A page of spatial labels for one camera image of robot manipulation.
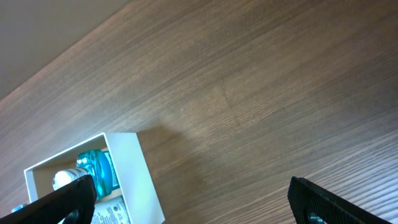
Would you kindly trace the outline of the white lotion tube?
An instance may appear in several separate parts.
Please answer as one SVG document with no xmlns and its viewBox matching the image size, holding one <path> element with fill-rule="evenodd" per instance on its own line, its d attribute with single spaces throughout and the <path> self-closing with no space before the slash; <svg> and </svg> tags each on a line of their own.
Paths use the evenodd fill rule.
<svg viewBox="0 0 398 224">
<path fill-rule="evenodd" d="M 91 224 L 130 224 L 122 196 L 95 205 Z"/>
</svg>

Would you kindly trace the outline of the blue white toothbrush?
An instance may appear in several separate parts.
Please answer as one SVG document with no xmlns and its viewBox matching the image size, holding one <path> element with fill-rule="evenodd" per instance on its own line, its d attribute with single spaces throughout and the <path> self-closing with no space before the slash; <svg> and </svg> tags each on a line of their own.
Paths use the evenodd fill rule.
<svg viewBox="0 0 398 224">
<path fill-rule="evenodd" d="M 26 203 L 17 205 L 16 207 L 14 207 L 14 208 L 11 210 L 11 212 L 14 213 L 14 212 L 16 212 L 16 211 L 18 211 L 18 210 L 24 208 L 25 206 L 27 206 Z"/>
</svg>

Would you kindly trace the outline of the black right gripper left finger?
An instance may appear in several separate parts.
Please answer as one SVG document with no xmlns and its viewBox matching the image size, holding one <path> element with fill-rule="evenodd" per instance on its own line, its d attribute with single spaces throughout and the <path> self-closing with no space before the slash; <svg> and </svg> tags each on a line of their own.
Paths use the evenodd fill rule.
<svg viewBox="0 0 398 224">
<path fill-rule="evenodd" d="M 1 223 L 80 223 L 90 224 L 96 202 L 91 175 L 84 175 L 58 190 L 1 218 Z"/>
</svg>

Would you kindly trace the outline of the blue mouthwash bottle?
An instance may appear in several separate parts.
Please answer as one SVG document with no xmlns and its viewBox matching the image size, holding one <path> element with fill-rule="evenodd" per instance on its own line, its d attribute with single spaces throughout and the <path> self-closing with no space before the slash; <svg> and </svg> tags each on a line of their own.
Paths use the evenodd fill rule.
<svg viewBox="0 0 398 224">
<path fill-rule="evenodd" d="M 120 188 L 110 152 L 100 149 L 82 152 L 76 159 L 76 167 L 58 171 L 53 178 L 52 187 L 58 190 L 84 175 L 92 176 L 97 200 Z"/>
</svg>

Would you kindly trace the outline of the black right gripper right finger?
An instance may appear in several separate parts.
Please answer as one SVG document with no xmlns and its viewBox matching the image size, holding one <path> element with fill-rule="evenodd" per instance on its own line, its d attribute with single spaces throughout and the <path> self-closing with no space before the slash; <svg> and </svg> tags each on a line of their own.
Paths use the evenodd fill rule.
<svg viewBox="0 0 398 224">
<path fill-rule="evenodd" d="M 390 224 L 303 177 L 291 178 L 287 198 L 297 223 Z"/>
</svg>

